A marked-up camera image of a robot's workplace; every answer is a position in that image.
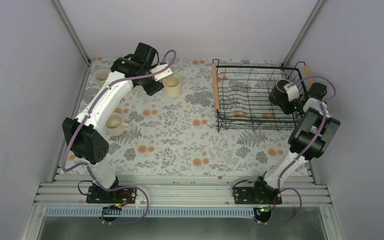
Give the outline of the cream white mug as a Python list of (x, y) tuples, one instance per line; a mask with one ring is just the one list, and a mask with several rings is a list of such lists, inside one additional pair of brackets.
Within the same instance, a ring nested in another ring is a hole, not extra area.
[(167, 98), (177, 98), (179, 97), (182, 90), (182, 81), (177, 74), (173, 74), (163, 79), (163, 89), (162, 93)]

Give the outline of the black mug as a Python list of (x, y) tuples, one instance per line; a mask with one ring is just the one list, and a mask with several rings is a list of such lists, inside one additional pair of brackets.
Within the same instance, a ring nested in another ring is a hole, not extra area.
[(289, 97), (284, 87), (290, 83), (291, 82), (287, 79), (279, 79), (274, 84), (268, 96), (269, 101), (273, 105), (281, 107), (289, 103)]

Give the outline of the light green mug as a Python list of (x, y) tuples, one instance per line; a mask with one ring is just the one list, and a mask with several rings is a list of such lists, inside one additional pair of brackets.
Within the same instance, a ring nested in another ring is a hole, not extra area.
[(100, 69), (95, 73), (94, 77), (95, 77), (96, 83), (100, 88), (102, 88), (103, 85), (106, 83), (110, 73), (111, 73), (110, 69)]

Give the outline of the beige brown mug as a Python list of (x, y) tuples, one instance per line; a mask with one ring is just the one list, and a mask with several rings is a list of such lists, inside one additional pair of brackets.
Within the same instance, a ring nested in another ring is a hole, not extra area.
[(112, 137), (121, 136), (132, 129), (132, 125), (125, 122), (122, 115), (117, 112), (110, 114), (104, 126), (107, 133)]

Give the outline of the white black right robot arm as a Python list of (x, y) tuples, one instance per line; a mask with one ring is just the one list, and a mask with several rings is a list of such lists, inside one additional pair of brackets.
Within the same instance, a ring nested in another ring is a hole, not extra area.
[(321, 157), (341, 125), (329, 114), (327, 103), (323, 100), (327, 94), (326, 85), (313, 83), (301, 96), (292, 93), (294, 88), (294, 84), (281, 79), (269, 96), (272, 103), (289, 107), (291, 112), (302, 114), (302, 118), (287, 141), (288, 151), (273, 168), (255, 181), (250, 195), (258, 204), (280, 194), (283, 182), (296, 169)]

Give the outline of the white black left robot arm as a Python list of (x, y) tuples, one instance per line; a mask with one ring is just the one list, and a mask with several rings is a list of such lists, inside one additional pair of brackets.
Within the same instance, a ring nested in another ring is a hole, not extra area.
[(163, 89), (161, 79), (172, 75), (171, 64), (158, 51), (140, 42), (134, 53), (116, 59), (109, 74), (87, 107), (76, 117), (67, 117), (62, 130), (67, 144), (61, 169), (69, 172), (85, 166), (92, 182), (100, 187), (99, 196), (111, 203), (119, 197), (118, 178), (106, 155), (109, 143), (104, 138), (105, 124), (122, 98), (141, 86), (149, 96)]

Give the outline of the floral patterned table mat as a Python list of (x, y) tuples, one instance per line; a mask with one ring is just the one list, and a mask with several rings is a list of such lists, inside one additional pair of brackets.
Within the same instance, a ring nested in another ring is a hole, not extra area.
[[(278, 66), (275, 61), (221, 60), (223, 64)], [(104, 137), (117, 175), (257, 176), (287, 152), (292, 130), (217, 130), (211, 59), (177, 59), (182, 94), (149, 96), (135, 87), (113, 110), (131, 124)]]

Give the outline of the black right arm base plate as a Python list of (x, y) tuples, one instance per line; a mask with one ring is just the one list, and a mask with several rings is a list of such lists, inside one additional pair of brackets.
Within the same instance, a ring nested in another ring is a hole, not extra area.
[(277, 188), (236, 186), (232, 189), (234, 202), (237, 205), (269, 205), (283, 203), (282, 195)]

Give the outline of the right aluminium corner post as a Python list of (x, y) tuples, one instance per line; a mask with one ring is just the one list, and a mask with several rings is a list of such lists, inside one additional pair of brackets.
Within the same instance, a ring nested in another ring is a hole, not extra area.
[(298, 51), (299, 47), (301, 46), (303, 40), (305, 39), (306, 35), (308, 34), (309, 30), (311, 29), (312, 25), (316, 21), (318, 15), (322, 11), (326, 0), (317, 0), (314, 7), (312, 8), (310, 14), (308, 15), (304, 25), (302, 26), (301, 30), (299, 31), (297, 37), (295, 38), (291, 48), (289, 49), (287, 55), (285, 56), (282, 64), (284, 66), (289, 65), (289, 63), (292, 61), (293, 57), (295, 56), (296, 52)]

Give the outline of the aluminium corner frame post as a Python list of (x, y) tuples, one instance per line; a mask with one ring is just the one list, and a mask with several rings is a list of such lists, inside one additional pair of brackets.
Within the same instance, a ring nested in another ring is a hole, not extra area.
[(74, 26), (72, 25), (66, 11), (64, 10), (63, 5), (61, 4), (61, 2), (59, 0), (51, 0), (51, 2), (54, 5), (59, 17), (61, 18), (61, 20), (63, 22), (64, 27), (66, 28), (66, 30), (67, 30), (69, 36), (71, 37), (74, 45), (76, 46), (78, 52), (80, 53), (83, 61), (85, 62), (85, 64), (87, 66), (89, 66), (91, 63), (91, 59), (89, 58), (88, 54), (86, 53), (86, 50), (85, 50), (83, 44), (81, 43), (81, 40), (80, 40), (78, 34), (76, 33)]

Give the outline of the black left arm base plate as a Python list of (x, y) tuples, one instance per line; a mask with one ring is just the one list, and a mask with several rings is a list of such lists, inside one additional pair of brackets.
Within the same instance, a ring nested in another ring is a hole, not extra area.
[(88, 204), (124, 205), (134, 204), (136, 196), (137, 190), (135, 188), (129, 187), (116, 191), (105, 191), (97, 185), (92, 185), (88, 189), (85, 201)]

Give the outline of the aluminium mounting rail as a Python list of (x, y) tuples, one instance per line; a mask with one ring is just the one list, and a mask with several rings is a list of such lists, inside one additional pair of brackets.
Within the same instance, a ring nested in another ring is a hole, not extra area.
[[(151, 176), (120, 175), (121, 185), (137, 186), (145, 191), (152, 207), (230, 207), (235, 201), (232, 186), (254, 176)], [(88, 175), (58, 174), (51, 183), (41, 183), (34, 198), (36, 205), (85, 205)], [(325, 185), (316, 185), (312, 177), (292, 176), (285, 187), (298, 190), (304, 207), (332, 205)]]

